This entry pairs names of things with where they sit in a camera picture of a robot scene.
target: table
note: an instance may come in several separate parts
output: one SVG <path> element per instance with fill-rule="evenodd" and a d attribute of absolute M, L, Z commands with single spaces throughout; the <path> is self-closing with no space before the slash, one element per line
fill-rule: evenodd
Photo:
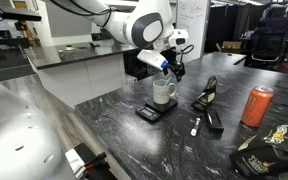
<path fill-rule="evenodd" d="M 228 156 L 257 133 L 240 123 L 249 92 L 255 85 L 267 85 L 276 97 L 288 99 L 288 89 L 276 87 L 277 81 L 288 83 L 288 74 L 234 66 L 236 57 L 216 52 L 186 63 L 186 75 L 177 84 L 178 106 L 156 123 L 136 116 L 135 108 L 152 98 L 154 80 L 171 74 L 146 78 L 78 104 L 75 110 L 133 179 L 244 179 Z M 212 134 L 203 119 L 197 136 L 192 137 L 199 113 L 191 103 L 211 75 L 218 79 L 212 108 L 217 109 L 225 129 L 222 135 Z M 261 128 L 285 121 L 288 107 L 274 101 Z"/>
<path fill-rule="evenodd" d="M 74 108 L 78 103 L 126 85 L 123 53 L 136 50 L 112 40 L 73 44 L 61 60 L 58 50 L 64 45 L 25 50 L 32 69 L 45 89 Z"/>

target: black chair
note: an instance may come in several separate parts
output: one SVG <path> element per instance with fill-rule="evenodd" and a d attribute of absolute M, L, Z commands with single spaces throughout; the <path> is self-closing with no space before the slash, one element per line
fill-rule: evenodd
<path fill-rule="evenodd" d="M 256 42 L 251 59 L 260 62 L 277 62 L 282 54 L 284 33 L 263 33 Z"/>
<path fill-rule="evenodd" d="M 265 22 L 266 27 L 271 29 L 274 33 L 283 33 L 288 27 L 288 18 L 264 18 L 261 20 Z"/>
<path fill-rule="evenodd" d="M 267 18 L 282 18 L 285 17 L 285 7 L 277 7 L 269 9 Z"/>

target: marble countertop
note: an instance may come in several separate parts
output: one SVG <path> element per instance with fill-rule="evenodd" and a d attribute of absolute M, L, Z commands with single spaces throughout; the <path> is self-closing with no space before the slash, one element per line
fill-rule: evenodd
<path fill-rule="evenodd" d="M 288 82 L 288 74 L 232 65 L 243 57 L 212 53 L 186 63 L 186 75 L 176 83 L 178 106 L 156 123 L 135 115 L 135 108 L 152 98 L 154 80 L 172 74 L 157 74 L 75 109 L 132 179 L 244 179 L 235 172 L 229 155 L 258 131 L 240 123 L 249 92 L 255 85 L 267 85 L 276 96 L 287 94 L 288 98 L 288 89 L 276 86 L 278 81 Z M 213 134 L 202 119 L 197 136 L 192 137 L 190 131 L 199 113 L 191 103 L 211 75 L 218 79 L 211 108 L 218 111 L 225 129 L 222 135 Z M 288 107 L 272 103 L 260 129 L 285 121 Z"/>
<path fill-rule="evenodd" d="M 72 51 L 65 50 L 65 45 L 30 48 L 24 51 L 36 69 L 46 69 L 136 50 L 133 46 L 120 44 L 112 40 L 93 43 L 100 45 L 100 47 L 91 48 L 89 43 L 78 43 L 72 44 L 74 47 Z M 64 60 L 59 57 L 58 50 L 64 50 Z"/>

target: kitchen scale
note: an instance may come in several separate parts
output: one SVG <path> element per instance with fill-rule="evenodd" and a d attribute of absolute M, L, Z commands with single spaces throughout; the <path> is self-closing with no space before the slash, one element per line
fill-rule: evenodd
<path fill-rule="evenodd" d="M 177 100 L 170 98 L 170 101 L 166 104 L 157 104 L 152 99 L 145 102 L 144 106 L 141 106 L 135 110 L 135 114 L 139 117 L 148 120 L 156 121 L 171 109 L 177 106 Z"/>

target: white mug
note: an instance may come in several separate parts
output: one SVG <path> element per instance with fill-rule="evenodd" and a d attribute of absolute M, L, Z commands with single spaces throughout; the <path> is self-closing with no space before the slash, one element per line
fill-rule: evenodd
<path fill-rule="evenodd" d="M 170 101 L 170 97 L 174 96 L 176 93 L 176 85 L 174 83 L 168 83 L 166 86 L 164 84 L 167 80 L 159 79 L 153 82 L 153 99 L 157 104 L 166 104 Z"/>

